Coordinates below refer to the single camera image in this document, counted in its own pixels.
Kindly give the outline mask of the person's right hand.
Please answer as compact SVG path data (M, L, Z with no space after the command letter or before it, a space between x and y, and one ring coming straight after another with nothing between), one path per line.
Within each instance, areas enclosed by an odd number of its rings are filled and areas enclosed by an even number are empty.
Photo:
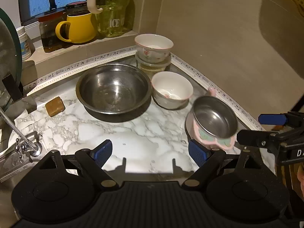
M300 164L297 171L297 179L300 182L300 189L302 192L302 195L304 195L304 170L303 170L303 164Z

